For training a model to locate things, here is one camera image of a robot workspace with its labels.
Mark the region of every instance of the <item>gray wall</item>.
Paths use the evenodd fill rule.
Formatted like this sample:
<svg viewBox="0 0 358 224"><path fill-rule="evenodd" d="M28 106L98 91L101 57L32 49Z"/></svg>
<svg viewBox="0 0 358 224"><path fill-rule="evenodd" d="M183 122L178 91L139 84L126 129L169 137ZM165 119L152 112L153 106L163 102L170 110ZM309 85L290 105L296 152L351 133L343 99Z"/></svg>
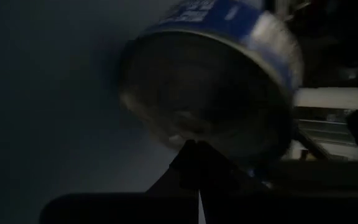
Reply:
<svg viewBox="0 0 358 224"><path fill-rule="evenodd" d="M0 223L163 174L175 153L120 110L104 66L176 1L0 0Z"/></svg>

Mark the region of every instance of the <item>metal can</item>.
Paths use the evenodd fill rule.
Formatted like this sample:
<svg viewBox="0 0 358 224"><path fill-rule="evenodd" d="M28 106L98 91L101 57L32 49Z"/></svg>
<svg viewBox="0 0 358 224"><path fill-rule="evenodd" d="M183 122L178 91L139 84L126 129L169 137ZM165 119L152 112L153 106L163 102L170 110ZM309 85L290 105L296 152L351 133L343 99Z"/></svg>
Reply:
<svg viewBox="0 0 358 224"><path fill-rule="evenodd" d="M285 152L303 62L261 3L182 1L124 52L121 100L159 140L208 141L238 163Z"/></svg>

